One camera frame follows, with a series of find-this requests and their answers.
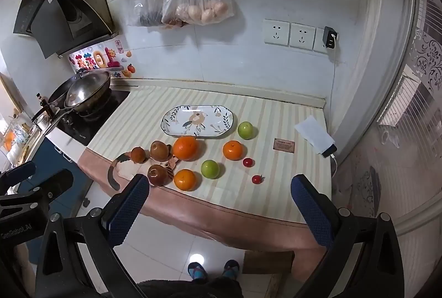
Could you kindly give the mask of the black range hood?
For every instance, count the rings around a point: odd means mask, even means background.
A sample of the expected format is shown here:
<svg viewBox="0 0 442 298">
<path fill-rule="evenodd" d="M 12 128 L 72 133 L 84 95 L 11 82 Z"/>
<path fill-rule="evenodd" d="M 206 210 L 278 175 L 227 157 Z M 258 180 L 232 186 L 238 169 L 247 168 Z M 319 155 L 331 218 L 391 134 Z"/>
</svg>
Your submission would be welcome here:
<svg viewBox="0 0 442 298">
<path fill-rule="evenodd" d="M 48 58 L 111 39 L 116 28 L 107 0 L 22 0 L 14 33 L 33 37 Z"/>
</svg>

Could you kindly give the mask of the blue slipper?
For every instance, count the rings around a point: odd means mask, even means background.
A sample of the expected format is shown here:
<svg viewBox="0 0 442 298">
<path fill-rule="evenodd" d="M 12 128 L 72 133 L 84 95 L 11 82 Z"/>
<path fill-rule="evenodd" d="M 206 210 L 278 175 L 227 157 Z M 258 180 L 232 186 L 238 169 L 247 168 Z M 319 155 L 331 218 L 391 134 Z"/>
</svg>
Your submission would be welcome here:
<svg viewBox="0 0 442 298">
<path fill-rule="evenodd" d="M 207 272 L 199 262 L 191 262 L 187 268 L 189 276 L 192 280 L 207 280 Z"/>
<path fill-rule="evenodd" d="M 240 265 L 236 260 L 229 260 L 225 263 L 222 277 L 237 280 L 240 273 Z"/>
</svg>

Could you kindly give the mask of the black induction cooktop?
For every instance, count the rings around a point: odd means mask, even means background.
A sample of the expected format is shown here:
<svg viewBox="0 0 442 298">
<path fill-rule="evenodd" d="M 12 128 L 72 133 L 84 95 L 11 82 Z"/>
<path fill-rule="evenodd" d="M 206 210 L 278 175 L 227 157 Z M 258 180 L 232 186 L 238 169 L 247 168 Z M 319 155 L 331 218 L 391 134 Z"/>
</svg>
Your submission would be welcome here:
<svg viewBox="0 0 442 298">
<path fill-rule="evenodd" d="M 91 108 L 67 114 L 57 127 L 77 142 L 87 146 L 129 94 L 128 91 L 108 89 Z"/>
</svg>

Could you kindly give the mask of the floral oval ceramic plate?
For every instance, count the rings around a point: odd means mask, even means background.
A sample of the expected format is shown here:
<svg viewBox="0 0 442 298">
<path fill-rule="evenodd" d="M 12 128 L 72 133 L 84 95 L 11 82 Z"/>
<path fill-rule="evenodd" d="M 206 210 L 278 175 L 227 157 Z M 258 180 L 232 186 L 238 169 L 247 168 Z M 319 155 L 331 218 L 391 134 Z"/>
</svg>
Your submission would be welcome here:
<svg viewBox="0 0 442 298">
<path fill-rule="evenodd" d="M 174 137 L 215 138 L 229 132 L 234 122 L 233 112 L 222 105 L 180 105 L 162 117 L 160 128 Z"/>
</svg>

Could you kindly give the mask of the cherry tomato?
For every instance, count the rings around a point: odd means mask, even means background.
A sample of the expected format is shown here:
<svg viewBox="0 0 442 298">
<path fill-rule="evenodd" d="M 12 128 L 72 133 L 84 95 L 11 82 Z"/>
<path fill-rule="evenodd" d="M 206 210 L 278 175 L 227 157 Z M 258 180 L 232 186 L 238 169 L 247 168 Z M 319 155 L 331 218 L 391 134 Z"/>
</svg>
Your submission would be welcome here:
<svg viewBox="0 0 442 298">
<path fill-rule="evenodd" d="M 254 184 L 261 184 L 264 181 L 264 177 L 262 175 L 254 175 L 252 176 L 252 182 Z"/>
<path fill-rule="evenodd" d="M 244 158 L 243 159 L 243 165 L 244 166 L 246 166 L 246 167 L 252 167 L 253 165 L 254 165 L 254 161 L 253 161 L 253 159 L 252 158 Z"/>
</svg>

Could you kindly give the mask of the large orange with stem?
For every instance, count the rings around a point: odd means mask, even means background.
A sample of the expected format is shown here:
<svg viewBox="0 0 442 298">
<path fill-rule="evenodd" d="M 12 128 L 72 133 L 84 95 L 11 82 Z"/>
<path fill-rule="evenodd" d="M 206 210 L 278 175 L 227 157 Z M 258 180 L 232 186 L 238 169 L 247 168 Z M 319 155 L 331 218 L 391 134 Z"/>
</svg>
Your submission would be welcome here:
<svg viewBox="0 0 442 298">
<path fill-rule="evenodd" d="M 199 143 L 194 136 L 182 136 L 172 146 L 172 153 L 183 161 L 192 160 L 199 150 Z"/>
</svg>

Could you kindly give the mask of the white paper on phone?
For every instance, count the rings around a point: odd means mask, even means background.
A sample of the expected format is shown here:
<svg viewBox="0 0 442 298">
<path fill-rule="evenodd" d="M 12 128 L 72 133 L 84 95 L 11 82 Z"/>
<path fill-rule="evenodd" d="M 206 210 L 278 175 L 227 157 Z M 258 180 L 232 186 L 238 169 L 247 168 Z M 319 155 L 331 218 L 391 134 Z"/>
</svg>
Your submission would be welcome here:
<svg viewBox="0 0 442 298">
<path fill-rule="evenodd" d="M 312 115 L 296 124 L 294 128 L 322 157 L 327 158 L 337 152 L 334 139 Z"/>
</svg>

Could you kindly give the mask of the yellowish red apple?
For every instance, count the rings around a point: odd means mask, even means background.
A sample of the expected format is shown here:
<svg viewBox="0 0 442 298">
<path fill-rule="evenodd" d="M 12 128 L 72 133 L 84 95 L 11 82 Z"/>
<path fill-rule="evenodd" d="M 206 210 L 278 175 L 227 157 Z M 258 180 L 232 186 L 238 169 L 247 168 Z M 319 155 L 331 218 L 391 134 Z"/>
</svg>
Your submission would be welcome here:
<svg viewBox="0 0 442 298">
<path fill-rule="evenodd" d="M 169 147 L 161 141 L 154 141 L 150 147 L 151 157 L 158 162 L 165 162 L 169 159 Z"/>
</svg>

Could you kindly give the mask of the steel wok with lid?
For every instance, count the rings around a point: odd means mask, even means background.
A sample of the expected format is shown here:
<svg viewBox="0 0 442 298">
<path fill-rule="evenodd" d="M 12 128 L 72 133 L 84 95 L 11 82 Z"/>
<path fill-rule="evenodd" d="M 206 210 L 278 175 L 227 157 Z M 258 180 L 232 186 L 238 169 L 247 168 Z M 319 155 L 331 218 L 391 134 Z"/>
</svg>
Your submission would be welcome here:
<svg viewBox="0 0 442 298">
<path fill-rule="evenodd" d="M 90 71 L 79 69 L 48 99 L 38 94 L 41 108 L 31 118 L 31 122 L 36 125 L 38 118 L 45 114 L 49 118 L 49 125 L 44 131 L 40 128 L 40 131 L 48 134 L 67 115 L 93 109 L 110 90 L 112 73 L 121 69 L 123 69 L 122 66 Z"/>
</svg>

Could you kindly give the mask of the black charger plug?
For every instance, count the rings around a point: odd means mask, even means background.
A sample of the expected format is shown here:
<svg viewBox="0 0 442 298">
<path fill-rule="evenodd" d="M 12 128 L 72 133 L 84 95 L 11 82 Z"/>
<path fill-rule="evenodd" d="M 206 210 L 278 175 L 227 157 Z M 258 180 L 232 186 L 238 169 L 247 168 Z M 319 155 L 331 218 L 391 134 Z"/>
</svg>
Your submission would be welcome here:
<svg viewBox="0 0 442 298">
<path fill-rule="evenodd" d="M 336 48 L 338 33 L 332 27 L 325 27 L 323 32 L 323 44 L 327 49 L 334 50 Z"/>
</svg>

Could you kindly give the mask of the green apple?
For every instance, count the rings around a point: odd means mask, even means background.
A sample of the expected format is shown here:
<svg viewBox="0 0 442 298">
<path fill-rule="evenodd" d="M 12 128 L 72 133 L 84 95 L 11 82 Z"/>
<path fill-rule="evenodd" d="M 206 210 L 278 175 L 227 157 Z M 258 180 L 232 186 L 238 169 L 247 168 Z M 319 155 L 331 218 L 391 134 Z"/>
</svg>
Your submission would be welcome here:
<svg viewBox="0 0 442 298">
<path fill-rule="evenodd" d="M 252 139 L 254 137 L 254 127 L 250 122 L 241 122 L 238 125 L 238 135 L 245 140 Z"/>
<path fill-rule="evenodd" d="M 201 173 L 205 178 L 216 179 L 220 174 L 219 164 L 214 160 L 206 160 L 201 165 Z"/>
</svg>

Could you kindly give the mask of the small dark orange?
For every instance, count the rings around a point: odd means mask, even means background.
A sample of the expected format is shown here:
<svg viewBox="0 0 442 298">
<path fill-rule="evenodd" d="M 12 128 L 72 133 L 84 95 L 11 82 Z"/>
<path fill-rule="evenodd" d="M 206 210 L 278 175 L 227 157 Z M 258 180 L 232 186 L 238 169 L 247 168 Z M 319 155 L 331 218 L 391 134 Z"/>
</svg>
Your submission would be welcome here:
<svg viewBox="0 0 442 298">
<path fill-rule="evenodd" d="M 146 161 L 147 156 L 144 148 L 135 147 L 130 152 L 130 158 L 134 163 L 144 163 Z"/>
</svg>

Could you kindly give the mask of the dark red apple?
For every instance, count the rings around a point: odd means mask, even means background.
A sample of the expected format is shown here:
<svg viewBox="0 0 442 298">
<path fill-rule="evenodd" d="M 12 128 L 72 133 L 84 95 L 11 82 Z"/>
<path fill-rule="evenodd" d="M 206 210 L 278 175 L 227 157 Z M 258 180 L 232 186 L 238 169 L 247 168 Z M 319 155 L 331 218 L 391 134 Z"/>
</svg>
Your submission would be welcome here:
<svg viewBox="0 0 442 298">
<path fill-rule="evenodd" d="M 163 166 L 152 165 L 148 169 L 148 180 L 152 186 L 164 186 L 169 182 L 169 172 Z"/>
</svg>

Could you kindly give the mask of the green apple front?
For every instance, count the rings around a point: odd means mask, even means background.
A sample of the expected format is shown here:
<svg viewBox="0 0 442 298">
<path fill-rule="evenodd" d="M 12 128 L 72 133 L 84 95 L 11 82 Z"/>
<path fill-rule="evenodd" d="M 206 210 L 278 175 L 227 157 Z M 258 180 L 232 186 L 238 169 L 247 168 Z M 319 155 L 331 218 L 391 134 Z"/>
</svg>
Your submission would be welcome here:
<svg viewBox="0 0 442 298">
<path fill-rule="evenodd" d="M 206 160 L 201 165 L 201 173 L 205 178 L 216 179 L 220 174 L 219 164 L 214 160 Z"/>
</svg>

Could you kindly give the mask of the white wall socket middle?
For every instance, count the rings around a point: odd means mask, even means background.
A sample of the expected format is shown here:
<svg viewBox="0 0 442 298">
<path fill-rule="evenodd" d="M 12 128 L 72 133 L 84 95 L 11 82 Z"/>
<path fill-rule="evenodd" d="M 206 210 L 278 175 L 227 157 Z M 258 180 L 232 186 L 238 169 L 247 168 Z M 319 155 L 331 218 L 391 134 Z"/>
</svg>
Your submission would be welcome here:
<svg viewBox="0 0 442 298">
<path fill-rule="evenodd" d="M 290 28 L 289 46 L 312 51 L 316 29 L 303 24 L 292 23 Z"/>
</svg>

